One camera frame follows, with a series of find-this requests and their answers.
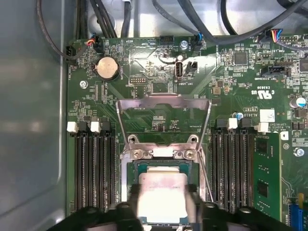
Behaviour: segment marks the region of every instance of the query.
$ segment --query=screw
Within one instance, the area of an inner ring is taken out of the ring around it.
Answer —
[[[135,150],[134,151],[134,158],[139,159],[141,157],[142,153],[140,150]]]
[[[304,149],[295,148],[295,150],[294,150],[294,155],[295,155],[296,157],[301,157],[301,156],[303,156],[304,154],[305,154]]]
[[[240,208],[240,211],[242,213],[251,213],[251,211],[248,208]]]
[[[185,152],[185,158],[187,158],[187,159],[193,159],[194,158],[194,152],[192,151],[192,150],[187,150],[186,152]]]
[[[210,202],[207,202],[205,203],[206,207],[209,207],[209,208],[214,208],[215,205],[213,203],[210,203]]]
[[[188,41],[186,41],[186,40],[181,41],[180,48],[182,50],[186,50],[188,48]]]
[[[82,89],[86,89],[86,88],[88,87],[88,82],[82,80],[82,81],[80,81],[79,86],[80,86]]]

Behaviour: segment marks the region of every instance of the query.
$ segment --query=black cable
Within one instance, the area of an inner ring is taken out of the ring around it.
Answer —
[[[279,5],[281,5],[285,9],[289,9],[294,4],[294,2],[291,2],[289,0],[277,0],[277,2],[279,3]],[[305,7],[298,8],[294,12],[308,18],[308,10]]]
[[[221,14],[222,23],[225,26],[228,33],[230,35],[237,35],[227,15],[227,0],[220,0],[220,14]]]
[[[127,38],[131,18],[131,5],[129,1],[124,2],[124,21],[121,29],[121,38]]]
[[[217,45],[228,45],[228,44],[234,44],[238,43],[240,41],[243,41],[245,39],[248,39],[250,37],[256,36],[260,34],[261,32],[271,29],[281,21],[283,21],[285,18],[290,16],[296,9],[301,7],[307,0],[299,0],[296,3],[294,3],[293,6],[291,6],[288,10],[284,11],[274,19],[270,20],[269,22],[265,23],[264,25],[249,31],[247,33],[238,35],[238,36],[230,36],[230,38],[215,38],[213,35],[208,31],[206,26],[203,24],[202,20],[198,16],[196,10],[192,6],[192,3],[190,0],[178,0],[181,8],[187,15],[187,17],[190,19],[190,21],[194,24],[194,26],[203,34],[203,36],[208,39],[210,42],[217,44]]]
[[[81,38],[88,38],[87,0],[81,0]]]
[[[65,59],[68,60],[76,60],[78,59],[80,56],[82,56],[82,54],[86,51],[86,49],[88,48],[87,46],[84,46],[83,48],[81,48],[81,50],[74,56],[69,56],[67,54],[64,54],[63,52],[61,52],[57,46],[53,43],[53,40],[51,39],[47,28],[45,26],[44,23],[44,19],[43,19],[43,14],[42,14],[42,0],[37,0],[37,16],[38,16],[38,23],[39,23],[39,27],[42,30],[42,33],[46,39],[46,41],[50,44],[50,46],[52,47],[52,49],[60,56],[64,57]]]
[[[156,8],[156,10],[167,20],[169,20],[170,22],[178,25],[179,27],[183,28],[184,30],[187,30],[188,32],[194,34],[194,35],[198,35],[199,32],[190,28],[189,26],[187,26],[186,24],[182,23],[181,21],[179,21],[178,19],[176,19],[175,17],[171,16],[167,11],[165,11],[165,9],[158,4],[158,2],[156,0],[152,0],[152,4],[153,6]]]
[[[284,42],[281,42],[280,40],[278,40],[276,42],[276,44],[278,44],[282,47],[288,48],[290,50],[293,50],[293,51],[308,51],[308,47],[295,47],[295,46],[292,46],[292,45],[288,45]]]
[[[76,0],[76,39],[80,39],[81,34],[81,0]]]
[[[108,32],[107,25],[106,25],[106,23],[104,21],[103,15],[102,15],[98,5],[96,4],[96,1],[95,0],[90,0],[90,3],[92,5],[94,13],[95,13],[95,15],[97,17],[97,22],[98,22],[98,24],[101,27],[101,30],[103,32],[104,37],[109,39],[110,38],[110,34]]]
[[[107,28],[108,28],[108,31],[109,31],[111,37],[112,38],[117,38],[116,31],[114,29],[114,26],[112,25],[111,19],[109,17],[109,14],[108,14],[108,12],[107,12],[107,10],[106,10],[102,0],[96,0],[96,3],[97,3],[97,6],[98,6],[100,12],[103,15],[103,18],[104,18],[104,20],[106,22],[106,25],[107,25]]]

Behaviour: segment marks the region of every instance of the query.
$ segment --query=integrated circuit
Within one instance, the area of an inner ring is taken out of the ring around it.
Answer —
[[[308,58],[303,58],[299,60],[299,71],[308,72]]]
[[[258,182],[257,182],[257,192],[260,195],[267,197],[268,192],[269,192],[269,185],[267,183],[264,183],[264,182],[258,180]]]
[[[258,140],[256,141],[256,151],[257,151],[258,153],[267,154],[267,153],[268,153],[268,150],[269,150],[269,147],[268,147],[268,142],[267,142],[267,140],[258,139]]]
[[[234,64],[235,65],[247,65],[247,52],[235,52],[234,53]]]

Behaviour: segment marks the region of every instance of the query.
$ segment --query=black plastic part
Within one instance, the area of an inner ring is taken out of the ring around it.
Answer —
[[[226,128],[228,121],[226,119],[216,119],[215,127],[216,128]]]
[[[199,52],[202,48],[202,40],[199,40],[198,36],[195,35],[193,40],[192,40],[192,50],[194,52]]]
[[[186,67],[187,74],[194,74],[195,71],[198,69],[198,62],[188,62]]]
[[[239,124],[240,128],[250,128],[252,127],[252,119],[249,118],[242,118],[240,120],[240,124]]]
[[[104,54],[105,50],[104,50],[104,44],[103,41],[100,39],[99,36],[95,36],[95,43],[93,43],[93,48],[96,51],[96,53],[98,54]]]
[[[298,122],[292,122],[292,130],[299,130]]]
[[[298,123],[298,130],[304,130],[305,129],[305,123],[299,122]]]
[[[73,47],[73,46],[66,46],[65,47],[65,54],[69,55],[69,56],[75,56],[77,54],[77,51],[76,51],[75,47]],[[66,62],[67,62],[68,65],[72,65],[72,66],[77,65],[77,60],[66,59]]]
[[[109,121],[103,121],[101,128],[103,131],[110,132],[111,131],[111,123]]]
[[[79,130],[80,131],[88,131],[88,123],[86,121],[79,122]]]
[[[174,45],[174,36],[172,36],[172,35],[160,36],[159,37],[159,44],[161,46]]]
[[[295,109],[294,116],[296,118],[306,118],[308,113],[308,109]]]

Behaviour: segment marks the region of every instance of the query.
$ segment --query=electrolytic capacitor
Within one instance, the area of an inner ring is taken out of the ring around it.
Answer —
[[[234,112],[234,113],[232,114],[232,117],[233,117],[233,118],[236,118],[237,120],[241,120],[241,119],[244,117],[244,115],[243,115],[243,113],[241,113],[241,112]]]
[[[290,106],[292,108],[305,107],[306,106],[306,100],[303,97],[293,98],[290,101]]]

